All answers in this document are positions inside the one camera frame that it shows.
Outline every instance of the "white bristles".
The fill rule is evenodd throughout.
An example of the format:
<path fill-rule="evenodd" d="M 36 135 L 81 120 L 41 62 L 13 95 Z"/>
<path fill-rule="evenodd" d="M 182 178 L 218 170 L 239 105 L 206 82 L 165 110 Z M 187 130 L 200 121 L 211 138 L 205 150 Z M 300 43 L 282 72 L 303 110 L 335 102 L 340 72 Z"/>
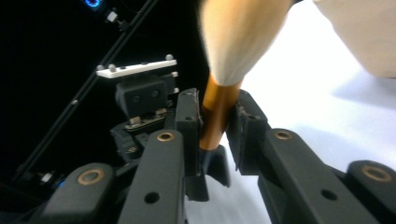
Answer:
<path fill-rule="evenodd" d="M 290 6 L 290 0 L 205 0 L 202 35 L 220 86 L 243 79 L 271 45 Z"/>

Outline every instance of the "round brass fitting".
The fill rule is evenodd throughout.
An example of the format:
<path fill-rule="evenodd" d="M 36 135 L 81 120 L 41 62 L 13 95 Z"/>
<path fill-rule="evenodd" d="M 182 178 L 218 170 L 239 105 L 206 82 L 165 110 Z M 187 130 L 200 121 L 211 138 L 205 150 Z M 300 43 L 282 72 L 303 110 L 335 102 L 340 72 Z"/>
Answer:
<path fill-rule="evenodd" d="M 80 185 L 92 185 L 101 181 L 105 176 L 105 172 L 102 169 L 91 169 L 78 176 L 78 183 Z"/>
<path fill-rule="evenodd" d="M 390 182 L 392 176 L 385 170 L 370 165 L 364 165 L 361 171 L 369 178 L 379 181 L 379 182 Z"/>
<path fill-rule="evenodd" d="M 275 137 L 280 139 L 280 140 L 289 140 L 293 136 L 290 133 L 288 133 L 288 132 L 279 131 L 279 132 L 275 133 Z"/>
<path fill-rule="evenodd" d="M 158 141 L 161 142 L 169 142 L 172 141 L 175 138 L 175 136 L 172 133 L 160 133 L 157 135 Z"/>

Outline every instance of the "blue light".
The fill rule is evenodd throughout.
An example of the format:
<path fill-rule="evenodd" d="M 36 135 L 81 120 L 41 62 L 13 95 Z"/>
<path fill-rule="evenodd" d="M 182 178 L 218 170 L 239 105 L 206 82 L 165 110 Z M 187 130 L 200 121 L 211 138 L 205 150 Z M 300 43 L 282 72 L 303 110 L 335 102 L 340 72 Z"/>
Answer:
<path fill-rule="evenodd" d="M 89 7 L 99 7 L 101 0 L 85 0 L 85 3 Z"/>
<path fill-rule="evenodd" d="M 64 181 L 62 181 L 62 183 L 59 184 L 58 188 L 60 188 L 63 185 L 64 185 Z"/>

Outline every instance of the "brush handle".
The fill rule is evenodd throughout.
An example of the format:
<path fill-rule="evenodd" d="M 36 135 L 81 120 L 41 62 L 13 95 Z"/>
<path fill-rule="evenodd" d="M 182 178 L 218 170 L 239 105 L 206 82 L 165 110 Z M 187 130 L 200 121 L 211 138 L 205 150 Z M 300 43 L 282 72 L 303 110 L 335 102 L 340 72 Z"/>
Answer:
<path fill-rule="evenodd" d="M 232 86 L 220 86 L 210 75 L 202 105 L 205 124 L 200 139 L 201 149 L 215 150 L 218 147 L 241 84 L 242 80 Z"/>

